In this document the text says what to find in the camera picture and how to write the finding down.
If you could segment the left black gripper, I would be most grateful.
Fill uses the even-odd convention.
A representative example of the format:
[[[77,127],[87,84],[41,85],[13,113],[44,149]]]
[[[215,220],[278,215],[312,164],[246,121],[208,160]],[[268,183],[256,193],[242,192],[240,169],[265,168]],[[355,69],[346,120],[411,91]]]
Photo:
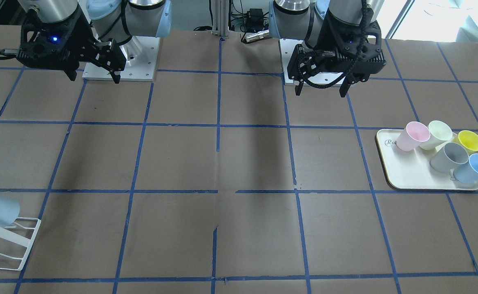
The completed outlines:
[[[340,97],[345,98],[352,85],[366,82],[370,75],[381,72],[386,65],[382,50],[380,24],[366,16],[356,24],[342,22],[327,16],[319,32],[315,47],[306,52],[303,45],[296,45],[286,69],[299,96],[304,81],[323,73],[340,73],[334,81],[343,80]]]

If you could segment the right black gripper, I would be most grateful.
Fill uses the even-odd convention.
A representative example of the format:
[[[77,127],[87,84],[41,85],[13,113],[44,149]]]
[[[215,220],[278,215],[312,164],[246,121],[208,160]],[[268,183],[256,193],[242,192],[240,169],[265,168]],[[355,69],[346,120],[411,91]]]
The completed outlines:
[[[77,78],[80,62],[95,61],[108,71],[115,84],[127,59],[115,39],[98,42],[82,8],[77,7],[59,22],[43,22],[40,9],[30,7],[22,30],[18,61],[32,69],[64,72],[70,81]]]

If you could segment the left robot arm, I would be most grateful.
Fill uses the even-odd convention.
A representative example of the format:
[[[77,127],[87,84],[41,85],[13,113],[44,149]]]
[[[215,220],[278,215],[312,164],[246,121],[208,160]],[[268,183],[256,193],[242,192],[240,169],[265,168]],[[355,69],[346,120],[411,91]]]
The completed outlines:
[[[341,82],[345,97],[357,82],[366,82],[387,64],[377,16],[382,0],[272,0],[270,36],[301,40],[294,47],[288,78],[299,96],[304,85],[328,89]]]

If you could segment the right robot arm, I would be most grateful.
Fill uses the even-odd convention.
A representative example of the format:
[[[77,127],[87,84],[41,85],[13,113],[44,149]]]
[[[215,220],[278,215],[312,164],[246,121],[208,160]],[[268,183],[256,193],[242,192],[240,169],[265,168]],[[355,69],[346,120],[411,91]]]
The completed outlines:
[[[80,62],[88,80],[151,82],[161,38],[172,24],[170,0],[21,0],[27,14],[18,49],[24,66],[64,72]]]

